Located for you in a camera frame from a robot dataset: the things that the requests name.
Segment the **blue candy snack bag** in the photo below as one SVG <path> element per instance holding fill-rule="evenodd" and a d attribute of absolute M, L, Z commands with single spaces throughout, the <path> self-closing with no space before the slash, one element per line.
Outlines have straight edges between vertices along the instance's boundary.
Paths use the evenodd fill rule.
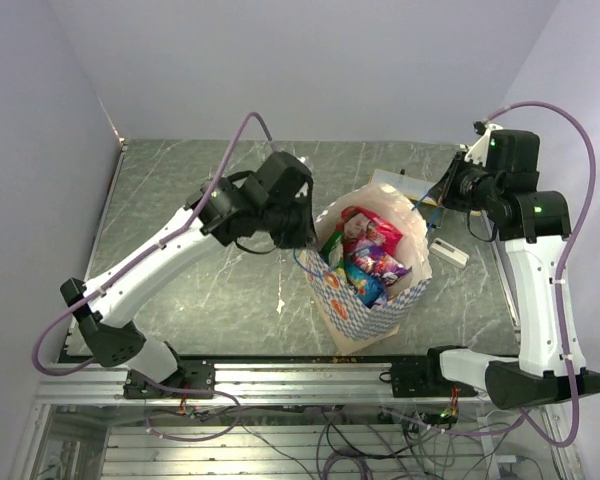
<path fill-rule="evenodd" d="M 356 297 L 368 308 L 383 306 L 388 301 L 385 285 L 351 262 L 346 262 L 345 274 Z"/>

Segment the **red REAL chips bag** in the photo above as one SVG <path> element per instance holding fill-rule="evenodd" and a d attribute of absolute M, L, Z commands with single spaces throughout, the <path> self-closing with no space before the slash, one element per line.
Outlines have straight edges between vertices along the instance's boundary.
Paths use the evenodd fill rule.
<path fill-rule="evenodd" d="M 347 252 L 362 240 L 381 247 L 385 252 L 394 255 L 403 239 L 402 232 L 392 223 L 375 212 L 359 207 L 349 206 L 341 211 L 343 243 Z"/>

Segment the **green chips snack bag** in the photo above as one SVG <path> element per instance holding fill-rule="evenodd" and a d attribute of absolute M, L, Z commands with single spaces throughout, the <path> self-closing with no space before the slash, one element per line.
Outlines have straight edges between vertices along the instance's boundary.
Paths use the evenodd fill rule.
<path fill-rule="evenodd" d="M 341 231 L 334 231 L 320 251 L 321 257 L 331 271 L 344 271 L 344 238 Z"/>

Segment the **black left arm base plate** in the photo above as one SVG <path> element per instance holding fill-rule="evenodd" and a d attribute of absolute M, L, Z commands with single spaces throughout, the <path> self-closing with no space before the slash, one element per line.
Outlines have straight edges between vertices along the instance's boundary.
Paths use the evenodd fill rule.
<path fill-rule="evenodd" d="M 210 399 L 215 386 L 215 368 L 206 360 L 183 360 L 177 371 L 158 382 L 130 370 L 123 385 L 127 400 L 164 398 Z"/>

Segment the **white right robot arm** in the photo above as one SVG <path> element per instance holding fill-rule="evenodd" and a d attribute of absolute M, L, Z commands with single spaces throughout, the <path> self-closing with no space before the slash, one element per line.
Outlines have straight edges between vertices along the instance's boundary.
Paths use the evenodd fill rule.
<path fill-rule="evenodd" d="M 600 393 L 578 345 L 563 277 L 571 228 L 568 203 L 557 191 L 537 188 L 539 137 L 529 131 L 477 124 L 478 140 L 455 154 L 428 194 L 447 210 L 481 212 L 492 224 L 510 266 L 520 324 L 517 358 L 436 347 L 420 373 L 430 394 L 455 383 L 485 391 L 500 409 L 561 403 Z"/>

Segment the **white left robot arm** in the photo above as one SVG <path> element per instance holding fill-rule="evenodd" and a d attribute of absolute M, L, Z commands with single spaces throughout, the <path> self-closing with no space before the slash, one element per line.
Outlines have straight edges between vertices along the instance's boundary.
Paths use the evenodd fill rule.
<path fill-rule="evenodd" d="M 312 193 L 309 161 L 276 151 L 255 171 L 203 184 L 158 233 L 110 270 L 66 281 L 61 294 L 96 363 L 126 367 L 162 397 L 192 385 L 175 350 L 142 333 L 135 314 L 216 247 L 239 245 L 256 233 L 267 234 L 280 250 L 314 246 Z"/>

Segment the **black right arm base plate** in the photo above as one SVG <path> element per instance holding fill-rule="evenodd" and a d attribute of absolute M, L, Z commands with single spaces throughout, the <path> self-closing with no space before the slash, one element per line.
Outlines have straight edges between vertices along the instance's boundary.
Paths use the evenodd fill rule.
<path fill-rule="evenodd" d="M 399 357 L 382 371 L 379 380 L 390 386 L 394 398 L 473 398 L 471 386 L 444 379 L 426 356 Z"/>

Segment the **blue checkered paper bag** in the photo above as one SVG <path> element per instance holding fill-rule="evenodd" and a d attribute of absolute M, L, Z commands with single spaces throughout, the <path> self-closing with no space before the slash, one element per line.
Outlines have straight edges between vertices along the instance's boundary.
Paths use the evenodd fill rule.
<path fill-rule="evenodd" d="M 334 231 L 342 232 L 341 211 L 349 206 L 359 206 L 374 212 L 370 204 L 374 194 L 373 186 L 367 184 L 337 199 L 315 221 L 317 245 L 294 254 L 297 265 L 305 273 L 312 299 L 343 354 L 351 354 L 396 334 L 432 278 L 428 229 L 420 218 L 412 225 L 376 213 L 402 232 L 403 239 L 391 256 L 411 268 L 406 277 L 390 287 L 385 286 L 388 301 L 383 306 L 366 307 L 350 287 L 345 269 L 331 271 L 325 263 L 320 251 Z"/>

